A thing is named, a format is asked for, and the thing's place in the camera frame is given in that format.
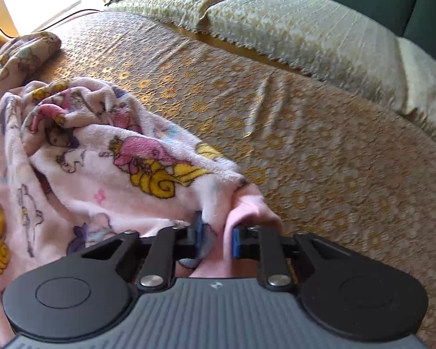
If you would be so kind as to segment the folded pink floral garment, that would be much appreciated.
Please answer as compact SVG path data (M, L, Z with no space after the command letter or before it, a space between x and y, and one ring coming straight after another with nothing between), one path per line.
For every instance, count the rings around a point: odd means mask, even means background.
M52 32L34 32L5 43L0 48L0 100L22 86L60 47L60 38Z

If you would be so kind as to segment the pink cartoon fleece garment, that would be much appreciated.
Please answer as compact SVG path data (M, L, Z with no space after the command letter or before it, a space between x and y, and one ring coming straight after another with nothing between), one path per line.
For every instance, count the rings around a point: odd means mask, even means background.
M189 224L196 212L206 240L182 276L246 274L230 257L234 226L280 225L233 161L117 86L0 81L0 345L14 336L1 301L12 280L124 231Z

